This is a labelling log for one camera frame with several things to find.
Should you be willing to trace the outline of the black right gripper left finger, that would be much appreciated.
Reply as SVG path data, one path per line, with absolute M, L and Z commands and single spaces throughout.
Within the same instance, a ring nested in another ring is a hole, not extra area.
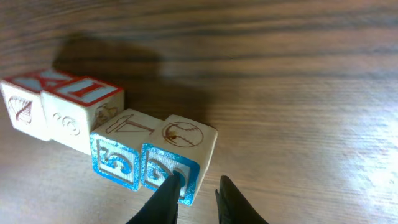
M 176 224 L 181 180 L 168 176 L 153 196 L 126 224 Z

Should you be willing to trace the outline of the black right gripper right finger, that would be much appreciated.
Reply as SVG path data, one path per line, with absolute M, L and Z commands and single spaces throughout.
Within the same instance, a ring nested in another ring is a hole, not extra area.
M 226 175 L 215 190 L 219 224 L 268 224 Z

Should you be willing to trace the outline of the baseball picture blue block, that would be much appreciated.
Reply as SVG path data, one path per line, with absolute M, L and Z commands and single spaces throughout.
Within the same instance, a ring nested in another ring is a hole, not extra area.
M 156 191 L 168 176 L 181 178 L 179 202 L 191 206 L 210 165 L 218 132 L 177 115 L 169 116 L 142 144 L 141 184 Z

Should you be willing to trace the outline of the blue number five block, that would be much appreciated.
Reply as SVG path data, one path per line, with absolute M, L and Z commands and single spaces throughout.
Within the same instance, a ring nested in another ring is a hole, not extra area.
M 141 147 L 161 123 L 161 119 L 126 109 L 96 128 L 90 134 L 93 170 L 123 187 L 139 190 Z

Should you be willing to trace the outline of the number six wooden block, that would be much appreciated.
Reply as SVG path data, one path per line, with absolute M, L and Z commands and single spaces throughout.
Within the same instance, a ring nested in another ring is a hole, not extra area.
M 124 89 L 93 77 L 78 77 L 41 93 L 51 138 L 91 154 L 90 133 L 124 111 Z

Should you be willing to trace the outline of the leaf picture wooden block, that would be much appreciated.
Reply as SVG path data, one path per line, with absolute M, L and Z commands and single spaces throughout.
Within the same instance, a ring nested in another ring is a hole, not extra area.
M 41 92 L 74 78 L 52 68 L 3 78 L 1 93 L 13 127 L 37 139 L 51 140 Z

